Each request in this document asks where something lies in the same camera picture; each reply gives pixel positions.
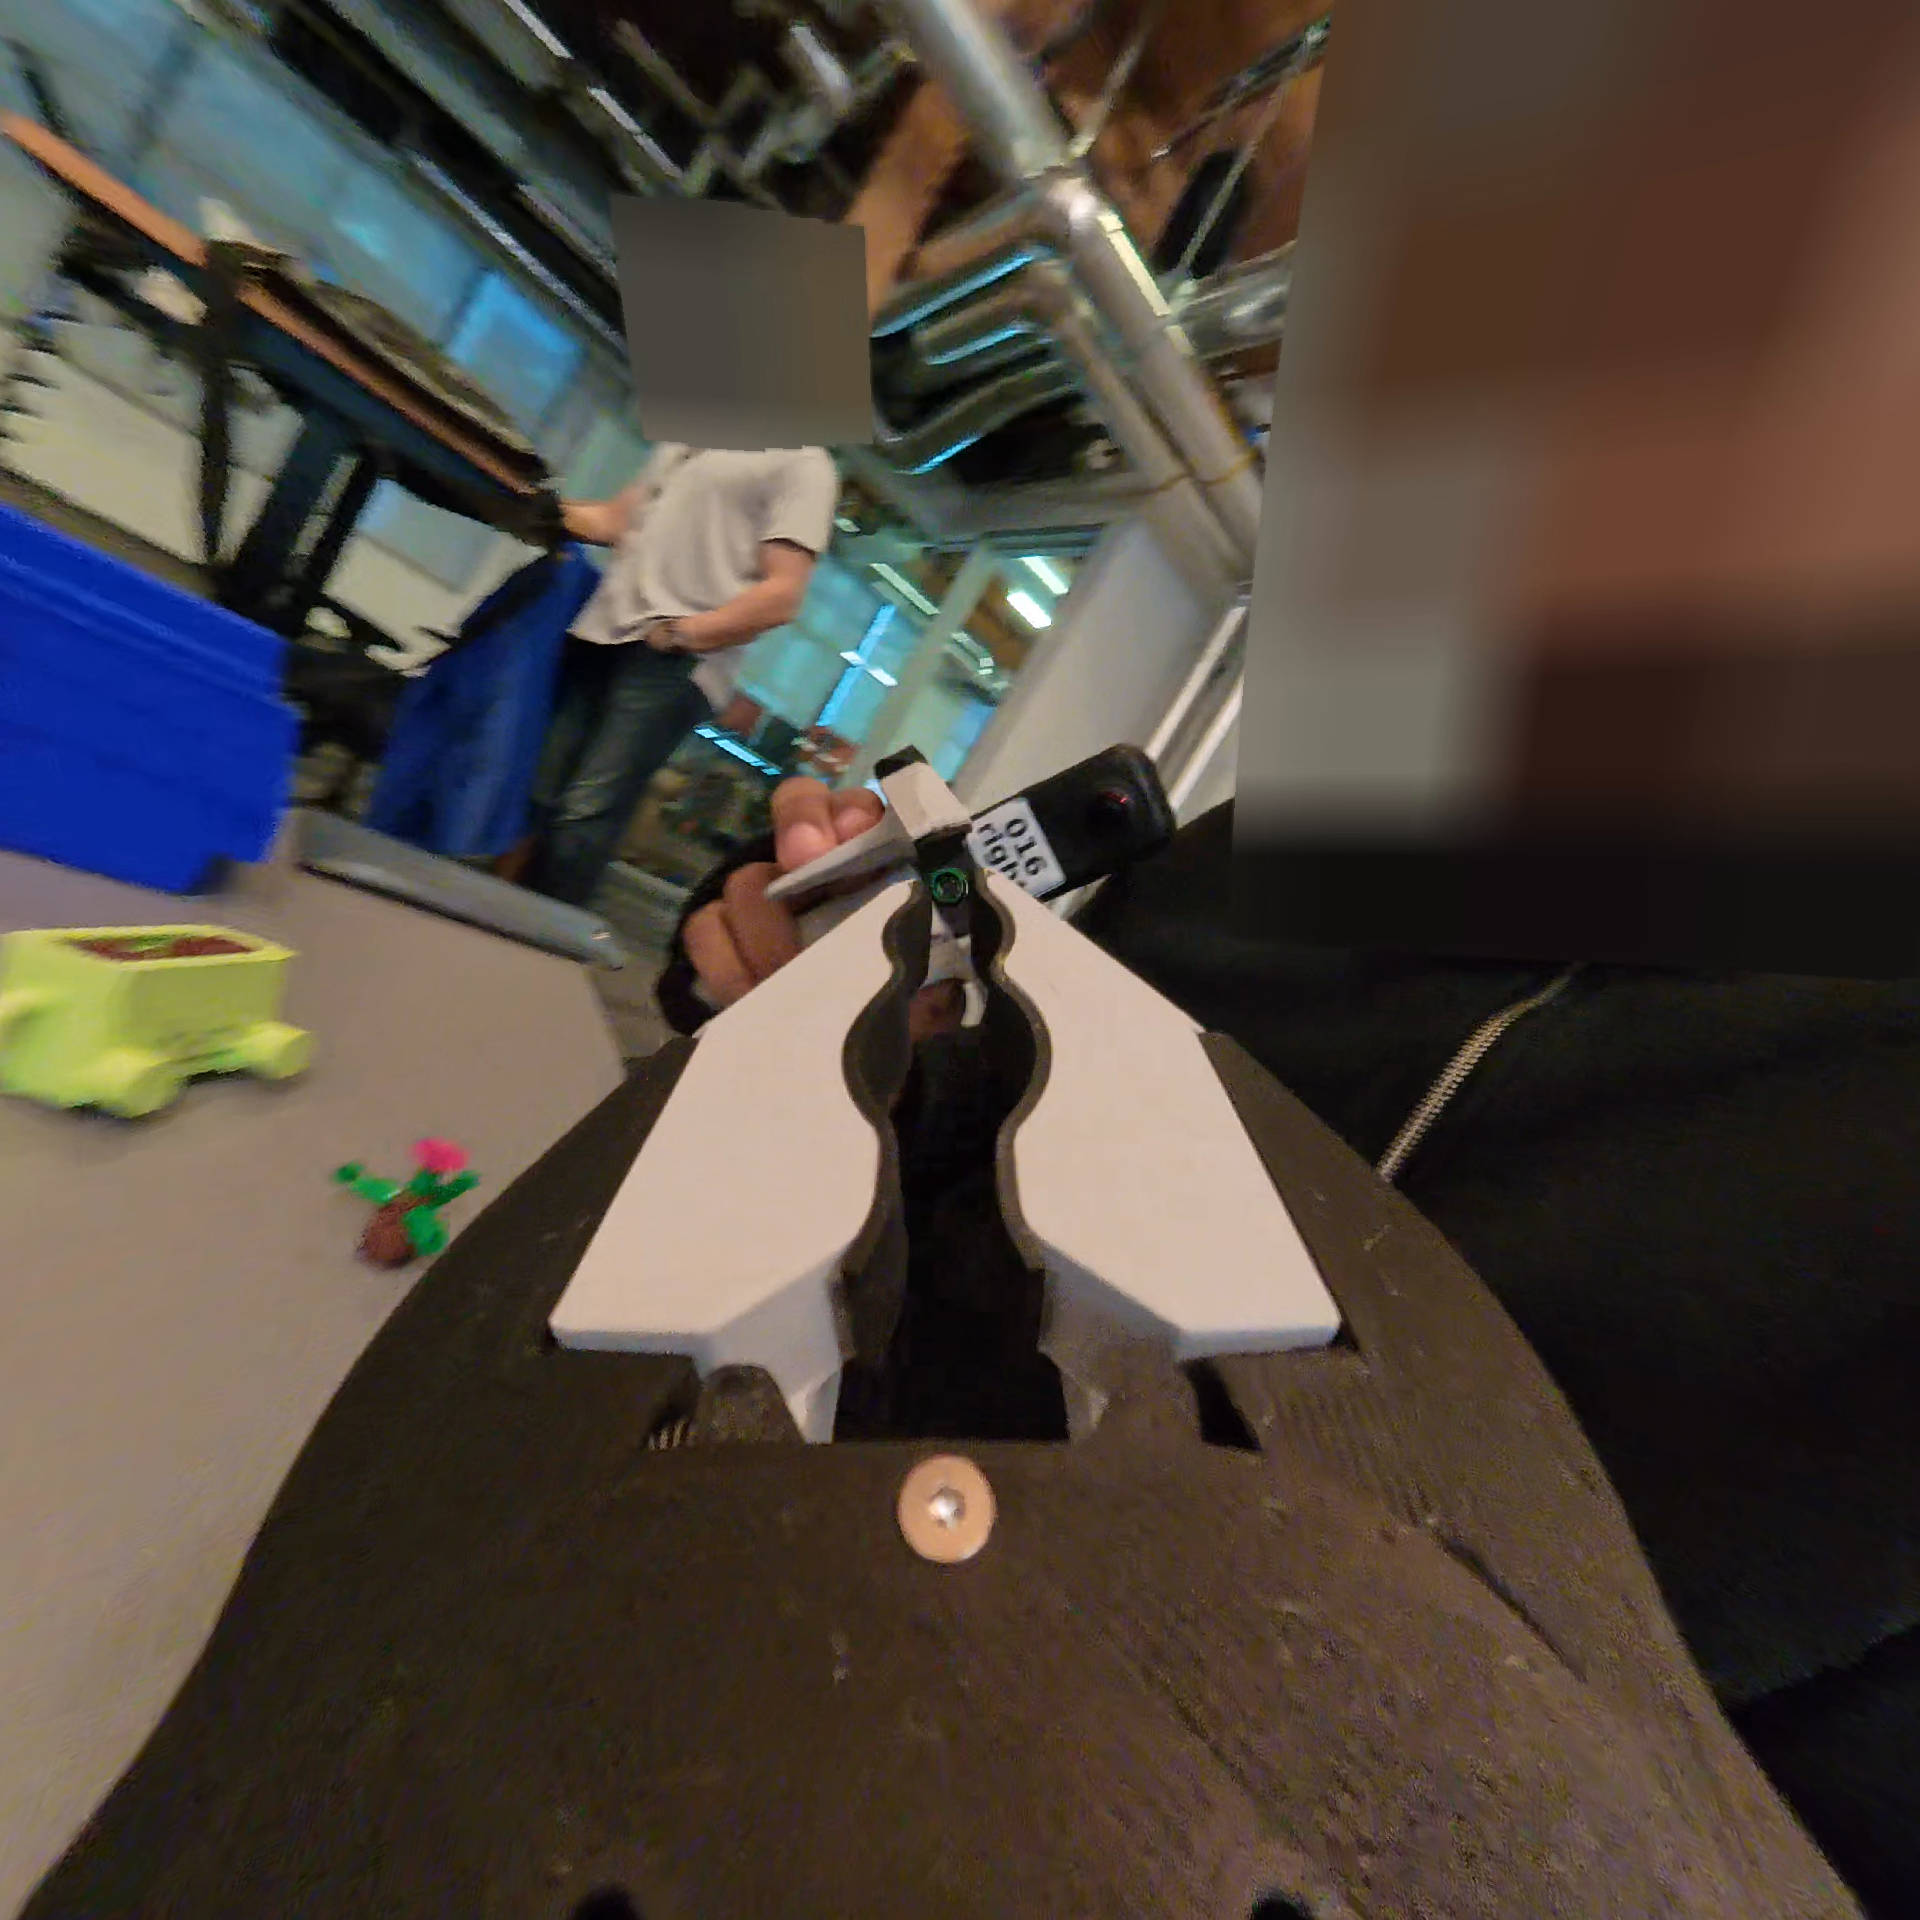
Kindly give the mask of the wooden top standing desk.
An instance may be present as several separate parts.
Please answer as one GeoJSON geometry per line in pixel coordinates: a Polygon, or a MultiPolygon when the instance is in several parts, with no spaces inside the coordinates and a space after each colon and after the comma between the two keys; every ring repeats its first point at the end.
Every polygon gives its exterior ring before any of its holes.
{"type": "Polygon", "coordinates": [[[372,300],[325,284],[287,252],[193,231],[32,116],[7,110],[4,141],[68,206],[21,343],[66,345],[76,324],[52,300],[81,296],[193,377],[195,527],[222,608],[297,633],[382,485],[532,547],[561,538],[540,449],[436,348],[408,345],[372,300]],[[234,416],[251,380],[298,428],[252,520],[230,534],[234,416]]]}

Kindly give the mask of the metal ceiling duct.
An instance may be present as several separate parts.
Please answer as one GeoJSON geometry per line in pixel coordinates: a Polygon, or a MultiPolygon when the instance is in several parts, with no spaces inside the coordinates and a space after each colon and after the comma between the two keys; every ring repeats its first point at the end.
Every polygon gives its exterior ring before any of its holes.
{"type": "Polygon", "coordinates": [[[982,3],[886,3],[934,95],[1011,188],[953,233],[953,262],[877,309],[888,337],[996,284],[1065,350],[1068,382],[1092,400],[1151,496],[1184,500],[1211,531],[1220,573],[1254,576],[1262,459],[1204,372],[1121,211],[1072,149],[1044,84],[982,3]]]}

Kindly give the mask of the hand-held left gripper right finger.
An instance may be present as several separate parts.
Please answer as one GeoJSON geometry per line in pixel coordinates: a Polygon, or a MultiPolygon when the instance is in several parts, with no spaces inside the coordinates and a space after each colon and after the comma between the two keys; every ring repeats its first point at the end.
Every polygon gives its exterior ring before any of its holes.
{"type": "Polygon", "coordinates": [[[994,1006],[1035,1044],[1003,1126],[999,1187],[1043,1279],[1038,1348],[1067,1420],[1098,1423],[1126,1365],[1321,1350],[1343,1315],[1197,1019],[987,875],[973,937],[994,1006]]]}

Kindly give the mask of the person's right hand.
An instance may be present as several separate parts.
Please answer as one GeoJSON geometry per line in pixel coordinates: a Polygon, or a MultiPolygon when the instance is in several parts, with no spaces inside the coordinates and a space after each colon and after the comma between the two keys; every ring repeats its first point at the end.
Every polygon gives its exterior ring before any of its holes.
{"type": "Polygon", "coordinates": [[[734,858],[678,928],[674,959],[695,1023],[738,1004],[802,954],[799,913],[770,897],[774,883],[859,839],[882,816],[885,802],[865,784],[790,777],[776,788],[764,848],[734,858]]]}

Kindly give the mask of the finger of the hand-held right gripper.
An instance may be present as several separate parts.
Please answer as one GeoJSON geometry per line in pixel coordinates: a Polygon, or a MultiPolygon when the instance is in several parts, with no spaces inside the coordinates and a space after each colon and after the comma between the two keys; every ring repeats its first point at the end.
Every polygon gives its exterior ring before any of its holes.
{"type": "Polygon", "coordinates": [[[973,827],[966,805],[921,747],[881,756],[874,788],[882,798],[881,844],[893,861],[917,864],[923,842],[973,827]]]}
{"type": "Polygon", "coordinates": [[[877,821],[831,852],[773,879],[766,899],[822,903],[885,883],[901,867],[917,864],[917,842],[901,821],[877,821]]]}

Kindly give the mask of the brown pot flower assembly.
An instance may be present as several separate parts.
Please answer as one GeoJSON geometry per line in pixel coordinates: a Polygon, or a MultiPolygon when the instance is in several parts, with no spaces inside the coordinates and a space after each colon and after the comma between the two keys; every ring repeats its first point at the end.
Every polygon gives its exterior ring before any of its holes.
{"type": "Polygon", "coordinates": [[[370,1210],[356,1255],[375,1267],[400,1269],[448,1250],[455,1233],[446,1214],[478,1185],[480,1173],[466,1148],[434,1135],[415,1141],[403,1176],[386,1177],[349,1162],[335,1165],[331,1180],[370,1210]]]}

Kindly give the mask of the blue storage bin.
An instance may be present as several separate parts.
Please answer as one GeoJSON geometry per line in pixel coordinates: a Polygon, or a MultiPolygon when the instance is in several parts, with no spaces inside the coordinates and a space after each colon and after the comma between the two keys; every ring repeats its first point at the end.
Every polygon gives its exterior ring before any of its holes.
{"type": "Polygon", "coordinates": [[[3,849],[193,896],[273,858],[287,639],[3,507],[3,849]]]}

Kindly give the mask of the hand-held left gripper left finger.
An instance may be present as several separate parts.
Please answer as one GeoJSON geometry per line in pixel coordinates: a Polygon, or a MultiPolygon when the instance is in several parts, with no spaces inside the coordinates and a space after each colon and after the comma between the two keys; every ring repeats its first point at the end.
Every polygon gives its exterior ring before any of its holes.
{"type": "Polygon", "coordinates": [[[897,1114],[932,903],[913,875],[717,1015],[548,1315],[573,1352],[745,1368],[835,1437],[844,1370],[886,1356],[907,1231],[897,1114]]]}

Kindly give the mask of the blue cloth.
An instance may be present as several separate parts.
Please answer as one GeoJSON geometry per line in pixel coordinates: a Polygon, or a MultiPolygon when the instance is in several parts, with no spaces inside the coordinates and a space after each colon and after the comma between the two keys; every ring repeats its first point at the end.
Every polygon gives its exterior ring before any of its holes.
{"type": "Polygon", "coordinates": [[[581,544],[504,576],[397,702],[360,821],[426,853],[495,861],[521,844],[568,629],[600,587],[581,544]]]}

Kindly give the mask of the lime green planter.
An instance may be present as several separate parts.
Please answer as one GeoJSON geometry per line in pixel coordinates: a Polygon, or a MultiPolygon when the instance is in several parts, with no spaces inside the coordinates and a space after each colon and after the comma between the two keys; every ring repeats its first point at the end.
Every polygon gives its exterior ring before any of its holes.
{"type": "Polygon", "coordinates": [[[3,1091],[145,1120],[206,1078],[278,1084],[312,1065],[285,1019],[295,951],[218,924],[100,924],[3,937],[3,1091]]]}

